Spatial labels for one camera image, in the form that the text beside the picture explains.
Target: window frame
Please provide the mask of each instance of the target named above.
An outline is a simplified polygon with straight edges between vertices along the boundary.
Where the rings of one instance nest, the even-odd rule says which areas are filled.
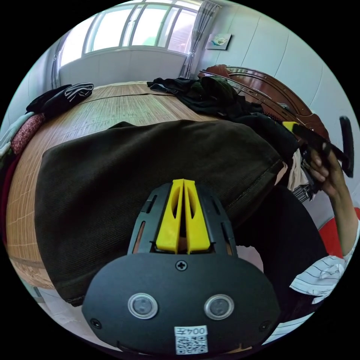
[[[193,12],[194,14],[197,14],[198,13],[198,10],[195,10],[195,9],[192,9],[190,7],[186,7],[185,5],[176,5],[176,2],[178,0],[172,0],[171,3],[162,3],[162,2],[156,2],[156,1],[150,1],[150,2],[146,2],[146,0],[141,0],[139,2],[134,2],[134,3],[124,3],[124,4],[119,4],[119,5],[115,5],[113,7],[111,7],[110,9],[106,9],[104,11],[101,11],[100,13],[96,14],[94,16],[94,19],[92,20],[87,32],[86,32],[86,36],[85,36],[85,39],[84,39],[84,42],[83,42],[83,45],[82,45],[82,52],[81,52],[81,57],[76,59],[76,60],[80,60],[80,59],[84,59],[84,58],[88,58],[88,57],[91,57],[91,56],[95,56],[97,54],[100,54],[100,53],[108,53],[108,52],[118,52],[118,51],[128,51],[128,50],[148,50],[148,51],[158,51],[158,52],[165,52],[165,53],[173,53],[173,54],[177,54],[179,56],[183,56],[183,57],[186,57],[188,54],[186,53],[183,53],[183,52],[179,52],[179,51],[174,51],[174,50],[168,50],[168,47],[169,47],[169,44],[170,44],[170,40],[171,40],[171,37],[173,35],[173,31],[174,31],[174,28],[175,28],[175,25],[176,25],[176,22],[181,14],[181,11],[182,10],[187,10],[187,11],[190,11],[190,12]],[[159,30],[158,30],[158,33],[157,33],[157,36],[156,36],[156,42],[155,42],[155,46],[150,46],[150,45],[129,45],[129,46],[122,46],[122,43],[124,41],[124,37],[125,37],[125,33],[126,33],[126,29],[131,21],[131,17],[132,15],[134,14],[134,12],[136,11],[136,9],[141,6],[141,9],[140,9],[140,12],[134,22],[134,27],[131,31],[131,34],[130,34],[130,39],[129,39],[129,44],[132,43],[133,41],[133,38],[134,38],[134,35],[135,35],[135,32],[136,32],[136,29],[137,29],[137,25],[139,23],[139,20],[142,16],[142,14],[144,13],[145,9],[148,7],[148,6],[152,6],[152,5],[160,5],[160,6],[168,6],[169,9],[166,11],[165,15],[164,15],[164,18],[163,18],[163,22],[161,24],[161,26],[159,27]],[[113,46],[113,47],[109,47],[109,48],[104,48],[104,49],[99,49],[99,50],[95,50],[95,51],[89,51],[89,49],[92,49],[93,46],[94,46],[94,41],[95,41],[95,37],[96,37],[96,34],[97,34],[97,31],[100,27],[100,24],[103,20],[103,18],[105,17],[106,14],[109,14],[109,13],[112,13],[112,12],[116,12],[116,11],[119,11],[121,8],[129,8],[131,7],[131,10],[130,10],[130,13],[125,21],[125,24],[121,30],[121,36],[120,36],[120,41],[119,41],[119,44],[118,46]],[[166,23],[166,20],[167,20],[167,17],[169,16],[169,13],[171,12],[171,9],[173,8],[177,8],[178,11],[174,17],[174,20],[171,24],[171,28],[169,30],[169,35],[166,39],[166,42],[165,42],[165,46],[158,46],[159,44],[159,40],[160,40],[160,37],[161,37],[161,33],[163,31],[163,28],[164,28],[164,25]],[[71,31],[69,31],[66,35],[64,35],[64,37],[67,38],[67,36],[70,34]],[[59,68],[62,68],[64,66],[67,66],[68,64],[70,63],[67,63],[63,66],[61,66],[61,61],[60,61],[60,66]]]

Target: sticker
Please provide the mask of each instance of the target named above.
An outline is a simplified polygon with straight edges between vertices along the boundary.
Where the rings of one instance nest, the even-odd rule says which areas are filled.
[[[208,352],[206,325],[175,326],[174,330],[177,355],[194,355]]]

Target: bamboo mat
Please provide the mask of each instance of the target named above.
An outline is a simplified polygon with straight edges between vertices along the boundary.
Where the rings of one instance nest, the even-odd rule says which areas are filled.
[[[53,288],[39,254],[34,227],[35,186],[47,149],[121,121],[141,126],[181,119],[215,120],[196,114],[172,95],[149,90],[146,82],[132,82],[95,88],[85,101],[44,124],[20,158],[7,203],[7,252],[17,274],[33,286]]]

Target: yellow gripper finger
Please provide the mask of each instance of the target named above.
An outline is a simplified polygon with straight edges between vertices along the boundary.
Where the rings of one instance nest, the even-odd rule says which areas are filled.
[[[210,240],[195,182],[184,180],[187,253],[206,251]]]
[[[289,131],[293,132],[294,125],[298,125],[298,123],[294,121],[283,121],[283,126],[286,127]]]
[[[177,254],[183,204],[183,189],[184,179],[172,181],[169,199],[156,239],[156,247],[159,250]]]

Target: black pants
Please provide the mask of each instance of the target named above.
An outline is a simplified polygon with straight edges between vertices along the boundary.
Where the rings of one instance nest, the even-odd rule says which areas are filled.
[[[234,234],[237,245],[253,246],[260,254],[264,274],[278,297],[282,321],[314,311],[313,297],[289,286],[297,275],[328,253],[310,214],[290,190],[275,186],[259,209],[234,229]]]

